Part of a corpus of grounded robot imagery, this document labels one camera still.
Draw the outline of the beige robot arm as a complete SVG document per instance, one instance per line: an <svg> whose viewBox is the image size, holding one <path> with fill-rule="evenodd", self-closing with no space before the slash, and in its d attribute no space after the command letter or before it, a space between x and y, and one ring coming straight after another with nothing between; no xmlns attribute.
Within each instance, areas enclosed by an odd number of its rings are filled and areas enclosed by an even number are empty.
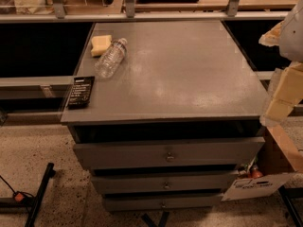
<svg viewBox="0 0 303 227"><path fill-rule="evenodd" d="M291 62L286 69L274 72L259 119L263 126L273 127L284 121L303 99L303 1L258 42L269 47L276 45L280 56Z"/></svg>

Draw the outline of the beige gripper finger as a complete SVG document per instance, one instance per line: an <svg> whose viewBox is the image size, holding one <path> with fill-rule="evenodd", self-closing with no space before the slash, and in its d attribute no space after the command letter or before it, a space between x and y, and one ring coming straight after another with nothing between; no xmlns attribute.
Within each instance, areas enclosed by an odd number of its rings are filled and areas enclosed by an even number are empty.
<svg viewBox="0 0 303 227"><path fill-rule="evenodd" d="M284 121L303 99L303 63L293 61L287 68L276 69L268 87L259 121L273 127Z"/></svg>
<svg viewBox="0 0 303 227"><path fill-rule="evenodd" d="M279 46L279 37L282 26L283 21L276 24L273 28L271 28L259 38L258 43L268 47Z"/></svg>

